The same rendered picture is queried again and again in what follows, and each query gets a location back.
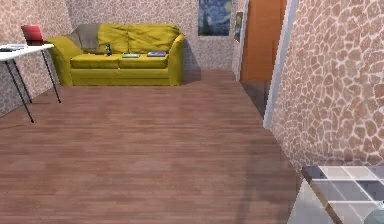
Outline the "small framed picture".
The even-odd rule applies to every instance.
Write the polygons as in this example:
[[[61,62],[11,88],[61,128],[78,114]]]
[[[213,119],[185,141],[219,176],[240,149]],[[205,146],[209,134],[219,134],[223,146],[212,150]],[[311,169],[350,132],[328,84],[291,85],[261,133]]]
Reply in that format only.
[[[243,22],[243,12],[237,11],[236,12],[236,23],[235,23],[235,33],[234,33],[234,40],[240,43],[240,36],[241,36],[241,30],[242,30],[242,22]]]

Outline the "grey tiled counter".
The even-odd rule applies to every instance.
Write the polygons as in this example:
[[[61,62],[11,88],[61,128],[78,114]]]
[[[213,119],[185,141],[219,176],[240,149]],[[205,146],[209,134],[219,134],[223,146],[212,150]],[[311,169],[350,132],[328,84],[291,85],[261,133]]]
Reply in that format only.
[[[305,166],[287,224],[363,224],[384,200],[384,166]]]

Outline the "red laptop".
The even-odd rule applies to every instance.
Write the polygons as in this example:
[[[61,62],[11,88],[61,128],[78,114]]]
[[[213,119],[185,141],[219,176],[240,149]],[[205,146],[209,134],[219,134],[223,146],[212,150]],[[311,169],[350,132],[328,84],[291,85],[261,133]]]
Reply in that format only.
[[[44,44],[40,28],[37,25],[23,25],[21,29],[28,46],[42,46]]]

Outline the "pale glass round object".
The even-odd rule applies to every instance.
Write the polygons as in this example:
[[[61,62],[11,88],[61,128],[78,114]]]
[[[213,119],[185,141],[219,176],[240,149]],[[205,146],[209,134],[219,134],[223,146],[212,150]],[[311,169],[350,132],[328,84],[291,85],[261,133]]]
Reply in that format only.
[[[384,224],[384,200],[376,205],[363,221],[363,224]]]

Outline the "white table with black legs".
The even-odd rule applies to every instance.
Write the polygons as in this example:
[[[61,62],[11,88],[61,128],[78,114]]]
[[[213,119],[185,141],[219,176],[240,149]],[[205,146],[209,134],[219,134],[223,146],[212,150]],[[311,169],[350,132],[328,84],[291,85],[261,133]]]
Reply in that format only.
[[[46,68],[47,68],[47,71],[48,71],[48,75],[50,77],[53,89],[54,89],[55,94],[56,94],[57,101],[61,102],[60,96],[58,94],[58,91],[57,91],[57,88],[56,88],[56,85],[55,85],[55,81],[54,81],[53,76],[52,76],[52,72],[50,70],[50,67],[49,67],[48,62],[47,62],[47,58],[46,58],[45,53],[44,53],[45,50],[51,49],[53,47],[54,47],[53,44],[43,44],[42,46],[28,46],[28,47],[26,47],[24,49],[18,49],[18,50],[12,51],[12,52],[0,52],[0,62],[5,64],[5,66],[6,66],[7,70],[8,70],[8,73],[9,73],[9,75],[11,77],[11,80],[13,81],[13,84],[14,84],[14,86],[15,86],[15,88],[17,90],[17,93],[18,93],[18,95],[19,95],[19,97],[21,99],[22,105],[23,105],[23,107],[24,107],[24,109],[25,109],[25,111],[26,111],[26,113],[27,113],[31,123],[34,123],[34,119],[33,119],[32,115],[30,113],[30,110],[29,110],[29,108],[27,106],[27,103],[26,103],[26,101],[25,101],[25,99],[24,99],[24,97],[23,97],[23,95],[21,93],[21,90],[20,90],[20,88],[19,88],[19,86],[17,84],[15,76],[14,76],[14,74],[12,72],[11,67],[10,67],[10,62],[12,62],[14,64],[14,67],[16,69],[17,74],[19,75],[21,84],[22,84],[22,86],[23,86],[23,88],[25,90],[25,93],[26,93],[26,95],[28,97],[29,102],[32,102],[32,98],[30,97],[29,91],[28,91],[28,89],[27,89],[27,87],[25,85],[23,77],[20,74],[20,71],[18,69],[18,66],[17,66],[17,63],[16,63],[15,59],[17,57],[19,57],[19,56],[23,56],[23,55],[27,55],[27,54],[31,54],[31,53],[35,53],[35,52],[40,52],[42,54],[44,63],[46,65]]]

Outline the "orange wooden door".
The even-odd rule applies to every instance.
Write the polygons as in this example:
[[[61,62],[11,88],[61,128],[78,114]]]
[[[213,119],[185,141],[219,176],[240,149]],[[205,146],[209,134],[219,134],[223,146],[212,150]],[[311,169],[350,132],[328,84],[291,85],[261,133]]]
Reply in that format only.
[[[270,81],[287,0],[249,0],[242,53],[242,82]]]

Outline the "blue starry night painting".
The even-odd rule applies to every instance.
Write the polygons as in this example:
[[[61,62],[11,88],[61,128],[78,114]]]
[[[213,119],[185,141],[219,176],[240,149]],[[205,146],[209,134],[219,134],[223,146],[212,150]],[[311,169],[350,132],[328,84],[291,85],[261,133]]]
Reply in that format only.
[[[232,0],[199,0],[198,35],[228,36]]]

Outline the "grey-brown blanket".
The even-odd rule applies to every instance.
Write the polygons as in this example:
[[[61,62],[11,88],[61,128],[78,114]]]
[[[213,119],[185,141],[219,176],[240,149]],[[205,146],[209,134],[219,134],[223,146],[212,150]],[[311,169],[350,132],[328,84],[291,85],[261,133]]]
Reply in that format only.
[[[100,50],[98,31],[100,23],[80,24],[67,37],[80,49],[86,52],[97,52]]]

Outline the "yellow sofa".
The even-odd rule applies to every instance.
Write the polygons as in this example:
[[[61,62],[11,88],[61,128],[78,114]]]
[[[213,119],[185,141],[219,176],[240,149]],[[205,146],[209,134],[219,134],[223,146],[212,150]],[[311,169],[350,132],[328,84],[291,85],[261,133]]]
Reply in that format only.
[[[67,35],[45,40],[63,86],[179,86],[183,76],[185,35],[174,24],[100,23],[100,50],[86,52]],[[105,46],[110,44],[112,55]],[[163,51],[165,57],[147,57]],[[140,53],[139,58],[122,58]]]

